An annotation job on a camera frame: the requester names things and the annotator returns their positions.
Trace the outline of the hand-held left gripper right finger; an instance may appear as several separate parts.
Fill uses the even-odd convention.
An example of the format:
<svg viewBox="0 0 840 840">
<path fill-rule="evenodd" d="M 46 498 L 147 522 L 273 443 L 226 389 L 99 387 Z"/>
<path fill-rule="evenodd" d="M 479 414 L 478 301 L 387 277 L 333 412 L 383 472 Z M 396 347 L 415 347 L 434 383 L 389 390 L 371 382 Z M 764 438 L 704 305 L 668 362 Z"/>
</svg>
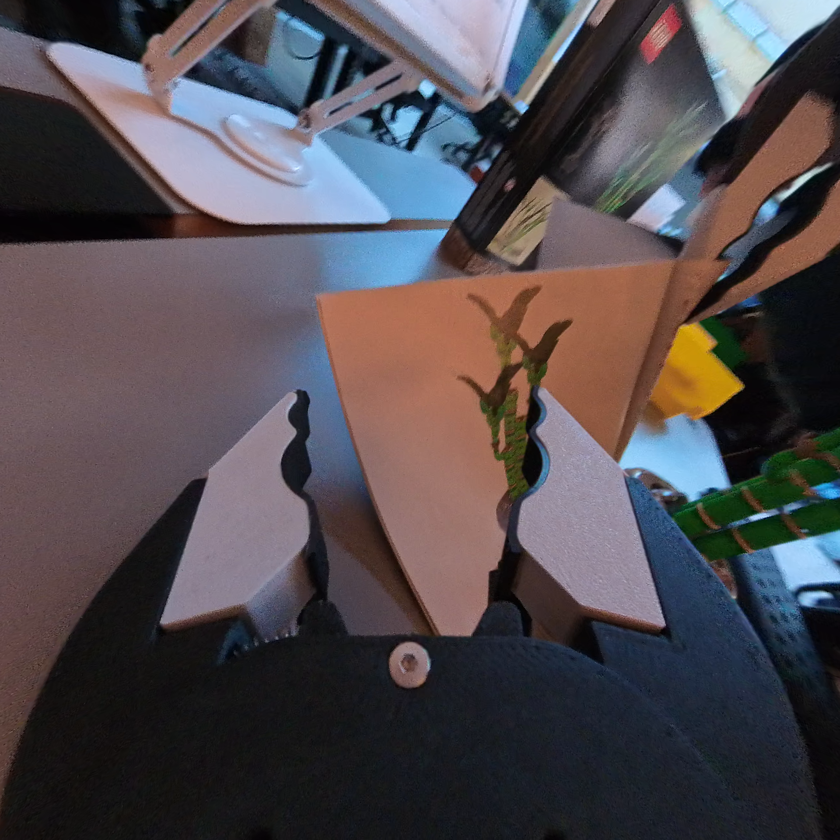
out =
<svg viewBox="0 0 840 840">
<path fill-rule="evenodd" d="M 595 621 L 660 635 L 665 617 L 624 471 L 547 389 L 534 389 L 532 404 L 541 469 L 510 525 L 511 590 L 533 633 L 570 643 Z"/>
</svg>

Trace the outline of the black toy box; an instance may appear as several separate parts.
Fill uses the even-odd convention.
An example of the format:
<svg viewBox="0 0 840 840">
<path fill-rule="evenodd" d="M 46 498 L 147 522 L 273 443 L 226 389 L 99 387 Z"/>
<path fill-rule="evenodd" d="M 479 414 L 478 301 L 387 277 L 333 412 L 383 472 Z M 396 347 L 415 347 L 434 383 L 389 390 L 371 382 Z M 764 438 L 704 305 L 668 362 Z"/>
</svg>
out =
<svg viewBox="0 0 840 840">
<path fill-rule="evenodd" d="M 628 219 L 722 126 L 689 2 L 598 2 L 440 246 L 469 274 L 530 260 L 566 200 Z"/>
</svg>

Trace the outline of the white instruction booklet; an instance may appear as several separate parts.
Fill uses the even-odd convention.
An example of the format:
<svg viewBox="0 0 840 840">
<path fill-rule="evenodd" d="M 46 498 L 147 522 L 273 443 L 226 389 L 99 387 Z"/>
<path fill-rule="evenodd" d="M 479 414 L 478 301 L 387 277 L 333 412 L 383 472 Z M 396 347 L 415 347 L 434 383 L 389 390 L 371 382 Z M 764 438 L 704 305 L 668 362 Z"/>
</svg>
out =
<svg viewBox="0 0 840 840">
<path fill-rule="evenodd" d="M 671 259 L 319 297 L 365 484 L 436 634 L 472 634 L 505 552 L 512 579 L 517 569 L 511 512 L 541 469 L 532 391 L 547 389 L 617 462 L 711 267 Z M 657 644 L 677 638 L 679 608 L 666 605 L 665 572 L 654 569 L 656 530 L 675 542 L 667 571 L 695 566 L 712 594 L 725 602 L 728 592 L 625 475 L 665 617 L 646 638 Z"/>
</svg>

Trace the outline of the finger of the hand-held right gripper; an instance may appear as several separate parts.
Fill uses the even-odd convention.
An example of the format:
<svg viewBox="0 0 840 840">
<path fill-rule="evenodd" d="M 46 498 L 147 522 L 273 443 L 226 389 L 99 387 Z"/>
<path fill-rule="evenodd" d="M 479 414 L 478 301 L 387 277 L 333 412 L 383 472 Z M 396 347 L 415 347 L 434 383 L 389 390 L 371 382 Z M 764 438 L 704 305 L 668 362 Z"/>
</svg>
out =
<svg viewBox="0 0 840 840">
<path fill-rule="evenodd" d="M 811 268 L 838 250 L 838 171 L 820 171 L 777 214 L 737 239 L 734 256 L 684 323 L 698 322 Z"/>
<path fill-rule="evenodd" d="M 720 259 L 750 231 L 761 206 L 807 173 L 825 175 L 824 196 L 801 205 L 779 229 L 782 242 L 804 236 L 808 259 L 824 256 L 838 242 L 837 106 L 808 92 L 770 129 L 770 107 L 755 105 L 727 164 L 710 167 L 683 259 Z"/>
</svg>

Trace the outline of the green toy brick bamboo plant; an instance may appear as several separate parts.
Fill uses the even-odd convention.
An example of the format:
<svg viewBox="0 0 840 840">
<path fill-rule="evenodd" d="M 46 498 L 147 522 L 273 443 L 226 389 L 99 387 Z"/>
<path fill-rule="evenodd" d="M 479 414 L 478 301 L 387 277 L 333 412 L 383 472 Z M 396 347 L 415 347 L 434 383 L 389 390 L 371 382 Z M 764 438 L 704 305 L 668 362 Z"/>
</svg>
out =
<svg viewBox="0 0 840 840">
<path fill-rule="evenodd" d="M 626 472 L 641 481 L 698 553 L 713 565 L 782 544 L 838 533 L 839 429 L 800 436 L 769 457 L 753 478 L 688 500 L 656 474 Z"/>
</svg>

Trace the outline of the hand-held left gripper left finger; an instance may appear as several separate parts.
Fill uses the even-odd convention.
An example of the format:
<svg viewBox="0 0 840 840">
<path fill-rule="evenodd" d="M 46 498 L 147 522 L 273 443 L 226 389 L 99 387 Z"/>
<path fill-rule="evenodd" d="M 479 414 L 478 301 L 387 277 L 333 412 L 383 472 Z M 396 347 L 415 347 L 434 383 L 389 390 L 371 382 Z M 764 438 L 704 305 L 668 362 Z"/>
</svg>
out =
<svg viewBox="0 0 840 840">
<path fill-rule="evenodd" d="M 256 636 L 290 631 L 326 589 L 311 474 L 309 395 L 289 392 L 206 474 L 161 629 L 226 619 Z"/>
</svg>

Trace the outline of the yellow storage bin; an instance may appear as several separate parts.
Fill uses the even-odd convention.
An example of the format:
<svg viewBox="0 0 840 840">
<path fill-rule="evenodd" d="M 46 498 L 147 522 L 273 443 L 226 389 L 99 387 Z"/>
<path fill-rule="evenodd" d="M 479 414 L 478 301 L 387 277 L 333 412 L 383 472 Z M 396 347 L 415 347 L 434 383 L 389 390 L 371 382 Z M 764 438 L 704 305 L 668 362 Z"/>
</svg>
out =
<svg viewBox="0 0 840 840">
<path fill-rule="evenodd" d="M 717 346 L 699 323 L 679 328 L 649 397 L 663 418 L 700 420 L 743 391 L 744 383 L 715 353 Z"/>
</svg>

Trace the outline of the green storage bin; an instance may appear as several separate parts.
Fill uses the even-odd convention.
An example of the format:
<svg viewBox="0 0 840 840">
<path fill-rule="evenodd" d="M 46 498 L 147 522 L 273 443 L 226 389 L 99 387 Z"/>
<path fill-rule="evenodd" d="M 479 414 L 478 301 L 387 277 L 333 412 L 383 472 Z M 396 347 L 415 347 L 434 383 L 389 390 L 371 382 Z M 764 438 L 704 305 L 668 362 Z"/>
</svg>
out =
<svg viewBox="0 0 840 840">
<path fill-rule="evenodd" d="M 713 354 L 731 371 L 735 371 L 748 359 L 746 350 L 737 333 L 718 317 L 708 317 L 699 325 L 713 339 Z"/>
</svg>

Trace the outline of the grey desk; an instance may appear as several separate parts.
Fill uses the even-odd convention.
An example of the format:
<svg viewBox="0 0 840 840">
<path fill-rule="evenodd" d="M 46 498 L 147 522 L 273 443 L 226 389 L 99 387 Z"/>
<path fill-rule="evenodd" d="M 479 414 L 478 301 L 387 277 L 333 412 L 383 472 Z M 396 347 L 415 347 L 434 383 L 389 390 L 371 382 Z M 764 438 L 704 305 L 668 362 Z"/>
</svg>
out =
<svg viewBox="0 0 840 840">
<path fill-rule="evenodd" d="M 78 618 L 187 484 L 297 389 L 351 632 L 433 631 L 355 453 L 319 297 L 448 280 L 421 233 L 2 246 L 2 781 Z"/>
<path fill-rule="evenodd" d="M 169 215 L 200 216 L 130 148 L 49 61 L 41 38 L 2 27 L 3 89 L 55 99 L 76 110 L 125 160 L 165 206 Z M 384 204 L 391 227 L 441 228 L 457 216 L 475 185 L 454 166 L 332 131 L 322 136 L 330 150 Z"/>
</svg>

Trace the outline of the black studded mat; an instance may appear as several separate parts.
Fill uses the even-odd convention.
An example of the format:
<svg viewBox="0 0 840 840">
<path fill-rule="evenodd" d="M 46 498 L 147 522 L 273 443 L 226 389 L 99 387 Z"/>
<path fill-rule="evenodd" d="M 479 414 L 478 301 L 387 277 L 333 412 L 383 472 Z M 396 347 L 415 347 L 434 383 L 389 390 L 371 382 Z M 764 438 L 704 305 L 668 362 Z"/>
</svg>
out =
<svg viewBox="0 0 840 840">
<path fill-rule="evenodd" d="M 825 838 L 839 838 L 839 700 L 802 609 L 772 553 L 729 561 L 737 600 L 774 666 L 797 720 Z"/>
</svg>

